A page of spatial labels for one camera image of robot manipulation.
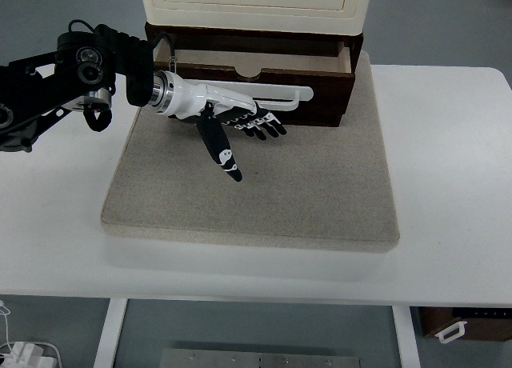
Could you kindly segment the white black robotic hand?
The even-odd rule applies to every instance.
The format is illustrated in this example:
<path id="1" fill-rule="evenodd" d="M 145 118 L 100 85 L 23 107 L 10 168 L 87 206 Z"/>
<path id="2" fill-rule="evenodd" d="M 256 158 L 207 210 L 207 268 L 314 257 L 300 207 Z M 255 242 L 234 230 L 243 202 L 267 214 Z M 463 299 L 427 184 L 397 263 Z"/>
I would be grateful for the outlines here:
<path id="1" fill-rule="evenodd" d="M 219 86 L 193 84 L 169 71 L 154 74 L 148 107 L 157 114 L 195 125 L 214 162 L 236 182 L 242 180 L 242 172 L 225 126 L 263 141 L 268 135 L 277 138 L 286 134 L 286 128 L 274 114 L 252 97 Z"/>

